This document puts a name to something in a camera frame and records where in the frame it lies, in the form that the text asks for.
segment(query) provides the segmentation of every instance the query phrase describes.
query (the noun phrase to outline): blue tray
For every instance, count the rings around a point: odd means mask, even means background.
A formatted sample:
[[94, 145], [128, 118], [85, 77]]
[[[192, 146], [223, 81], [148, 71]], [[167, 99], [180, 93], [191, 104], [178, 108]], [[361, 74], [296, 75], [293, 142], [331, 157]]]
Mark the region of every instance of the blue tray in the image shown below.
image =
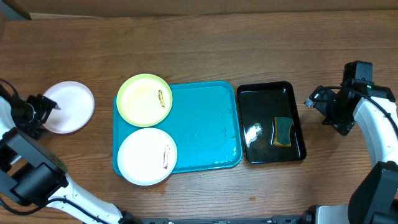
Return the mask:
[[[232, 86], [225, 81], [170, 85], [173, 106], [155, 128], [174, 139], [177, 164], [173, 174], [230, 168], [242, 159], [238, 113]], [[122, 142], [138, 127], [127, 123], [113, 103], [113, 168], [118, 168]]]

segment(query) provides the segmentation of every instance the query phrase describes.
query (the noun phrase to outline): yellow plate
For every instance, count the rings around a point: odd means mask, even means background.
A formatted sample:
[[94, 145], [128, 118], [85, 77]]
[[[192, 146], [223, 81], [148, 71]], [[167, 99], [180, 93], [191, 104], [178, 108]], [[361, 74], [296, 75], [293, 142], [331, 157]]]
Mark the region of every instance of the yellow plate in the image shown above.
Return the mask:
[[161, 122], [169, 114], [172, 103], [169, 85], [151, 74], [129, 78], [120, 87], [116, 99], [121, 117], [138, 127], [149, 127]]

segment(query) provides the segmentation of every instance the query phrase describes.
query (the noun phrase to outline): black tray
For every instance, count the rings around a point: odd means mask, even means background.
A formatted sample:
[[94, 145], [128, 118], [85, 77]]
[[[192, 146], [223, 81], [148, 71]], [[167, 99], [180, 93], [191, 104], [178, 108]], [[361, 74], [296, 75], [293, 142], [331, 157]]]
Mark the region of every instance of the black tray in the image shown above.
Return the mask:
[[[289, 82], [241, 85], [237, 90], [243, 146], [252, 164], [298, 161], [307, 151], [297, 112], [293, 86]], [[290, 147], [272, 144], [274, 118], [293, 119]]]

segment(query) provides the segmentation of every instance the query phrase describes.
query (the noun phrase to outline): black cable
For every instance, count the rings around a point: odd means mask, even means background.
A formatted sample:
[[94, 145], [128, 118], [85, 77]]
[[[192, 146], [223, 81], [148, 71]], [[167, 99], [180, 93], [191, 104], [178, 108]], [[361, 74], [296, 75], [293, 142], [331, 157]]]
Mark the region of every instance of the black cable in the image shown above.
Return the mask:
[[109, 224], [105, 221], [102, 221], [100, 218], [93, 216], [92, 214], [86, 212], [86, 210], [82, 209], [80, 206], [78, 206], [77, 204], [69, 201], [66, 198], [55, 198], [55, 199], [51, 199], [46, 201], [45, 205], [41, 205], [35, 209], [32, 209], [30, 211], [26, 211], [26, 212], [22, 212], [22, 211], [18, 211], [15, 210], [13, 208], [11, 208], [10, 206], [8, 206], [5, 201], [0, 197], [0, 205], [2, 205], [4, 207], [4, 209], [6, 209], [8, 212], [11, 212], [15, 215], [31, 215], [39, 210], [41, 210], [42, 208], [46, 207], [48, 204], [52, 203], [52, 202], [63, 202], [63, 203], [68, 203], [71, 206], [75, 207], [77, 210], [81, 211], [83, 214], [87, 215], [88, 217], [92, 218], [93, 220], [97, 221], [98, 223], [102, 223], [102, 224]]
[[352, 90], [350, 88], [344, 88], [344, 87], [340, 87], [340, 86], [327, 86], [327, 87], [321, 87], [318, 90], [314, 91], [311, 95], [310, 98], [312, 99], [312, 101], [314, 102], [325, 102], [324, 100], [317, 100], [315, 99], [314, 94], [322, 91], [322, 90], [345, 90], [345, 91], [350, 91], [352, 93], [358, 94], [359, 96], [362, 96], [363, 98], [369, 100], [374, 106], [376, 106], [383, 114], [384, 116], [390, 121], [392, 128], [394, 129], [396, 136], [398, 138], [398, 126], [397, 124], [394, 122], [394, 120], [391, 118], [391, 114], [388, 113], [382, 106], [380, 106], [380, 104], [378, 104], [376, 101], [372, 100], [372, 98], [370, 96], [367, 96], [359, 91], [356, 90]]

